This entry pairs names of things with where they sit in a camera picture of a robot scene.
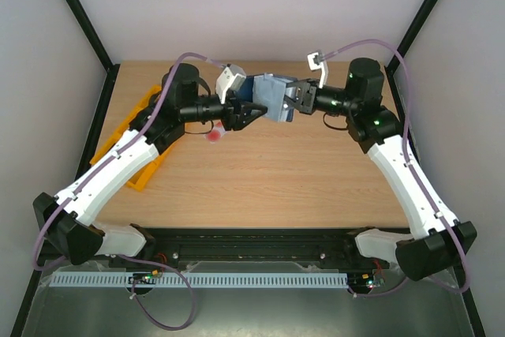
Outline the dark blue card holder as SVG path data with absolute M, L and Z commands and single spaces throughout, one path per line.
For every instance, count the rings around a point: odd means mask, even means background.
M 295 81 L 295 77 L 273 73 L 247 76 L 237 92 L 237 97 L 267 107 L 265 118 L 274 122 L 292 122 L 294 108 L 285 102 L 284 96 L 294 97 L 295 88 L 287 85 Z

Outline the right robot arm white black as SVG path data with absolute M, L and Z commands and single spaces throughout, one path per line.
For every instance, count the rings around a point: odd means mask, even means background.
M 404 211 L 410 232 L 396 234 L 376 228 L 356 234 L 344 248 L 346 262 L 359 268 L 371 258 L 397 264 L 408 279 L 419 281 L 462 262 L 477 237 L 439 197 L 413 156 L 397 116 L 382 104 L 384 75 L 378 61 L 355 58 L 346 85 L 327 85 L 329 69 L 317 51 L 309 68 L 320 79 L 291 82 L 288 105 L 302 114 L 321 111 L 346 119 L 346 131 L 380 169 Z

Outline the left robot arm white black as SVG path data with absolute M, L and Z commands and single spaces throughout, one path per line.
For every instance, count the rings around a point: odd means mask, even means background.
M 49 241 L 64 259 L 79 265 L 97 255 L 135 257 L 149 249 L 152 237 L 141 227 L 98 225 L 98 214 L 130 178 L 185 135 L 186 124 L 219 120 L 225 130 L 238 131 L 266 114 L 266 106 L 238 97 L 245 79 L 242 68 L 227 65 L 211 89 L 197 67 L 172 66 L 160 91 L 148 97 L 146 107 L 101 159 L 57 194 L 34 199 L 39 224 L 34 253 Z

